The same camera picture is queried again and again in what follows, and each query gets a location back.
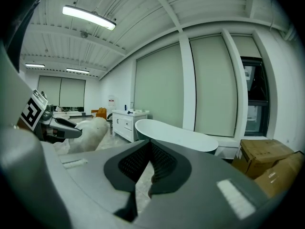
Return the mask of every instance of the white vanity cabinet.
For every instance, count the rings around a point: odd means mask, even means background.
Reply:
[[[138,140],[134,124],[138,120],[147,119],[148,112],[127,114],[127,111],[112,110],[113,135],[120,135],[130,142]]]

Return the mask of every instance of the white pillar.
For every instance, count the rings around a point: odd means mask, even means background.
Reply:
[[[246,130],[246,125],[247,125],[247,116],[248,116],[247,80],[244,73],[243,62],[240,58],[238,49],[235,45],[232,36],[226,29],[222,30],[222,36],[229,51],[235,73],[236,86],[237,86],[237,118],[236,118],[234,139],[236,142],[240,142],[240,140],[244,136],[244,132]]]
[[[196,80],[192,49],[185,33],[179,34],[183,67],[183,129],[194,131],[196,118]]]

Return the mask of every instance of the cardboard box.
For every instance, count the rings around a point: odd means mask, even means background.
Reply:
[[[293,151],[277,140],[241,140],[232,166],[250,178],[257,178],[276,161],[285,159]]]
[[[271,198],[291,187],[303,162],[304,155],[301,152],[295,153],[266,170],[255,182]]]

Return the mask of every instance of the ceiling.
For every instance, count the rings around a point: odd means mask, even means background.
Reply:
[[[114,21],[113,31],[63,15],[71,5]],[[43,63],[62,72],[86,69],[101,79],[121,60],[152,38],[212,21],[248,21],[286,33],[289,19],[275,0],[41,0],[27,28],[20,63]],[[81,31],[89,34],[81,37]]]

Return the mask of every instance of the window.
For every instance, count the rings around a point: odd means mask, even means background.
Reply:
[[[84,80],[40,76],[38,91],[47,95],[48,103],[62,107],[62,110],[81,111],[84,108]]]
[[[178,44],[137,61],[134,106],[149,118],[182,128],[183,68]]]
[[[237,87],[230,54],[221,35],[190,41],[196,77],[195,131],[234,136]]]
[[[241,57],[248,88],[245,135],[266,136],[269,120],[269,89],[262,59]]]

